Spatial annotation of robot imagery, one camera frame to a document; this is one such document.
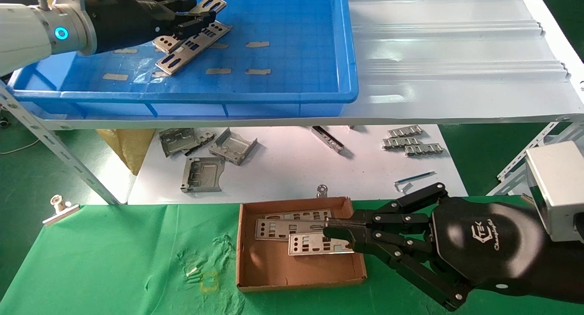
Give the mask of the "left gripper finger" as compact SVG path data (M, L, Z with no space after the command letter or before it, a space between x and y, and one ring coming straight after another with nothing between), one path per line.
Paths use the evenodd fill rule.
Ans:
M185 40L202 32L215 22L216 15L175 15L172 22L172 36Z
M145 0L145 8L158 20L214 21L216 19L214 11L191 12L197 4L196 0Z

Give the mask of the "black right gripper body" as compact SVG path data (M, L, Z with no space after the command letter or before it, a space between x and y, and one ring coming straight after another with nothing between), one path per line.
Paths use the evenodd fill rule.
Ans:
M440 258L474 289L583 302L583 244L551 240L532 207L450 197L432 227Z

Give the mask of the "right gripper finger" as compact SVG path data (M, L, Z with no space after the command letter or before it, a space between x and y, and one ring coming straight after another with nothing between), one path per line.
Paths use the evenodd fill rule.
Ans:
M445 197L446 186L432 184L391 200L378 209L355 210L348 219L327 219L324 235L351 243L369 243L371 239L385 235L425 234L430 228L430 216L421 210L438 204Z
M432 247L428 243L412 240L409 245L409 240L401 235L367 227L325 227L323 233L328 238L349 242L354 252L376 256L449 311L457 310L467 300L468 285L438 275L423 264L425 260L415 258L430 254Z

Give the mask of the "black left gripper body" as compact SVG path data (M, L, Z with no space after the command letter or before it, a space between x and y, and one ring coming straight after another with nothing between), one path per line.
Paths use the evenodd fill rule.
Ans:
M85 0L85 11L98 54L171 35L177 0Z

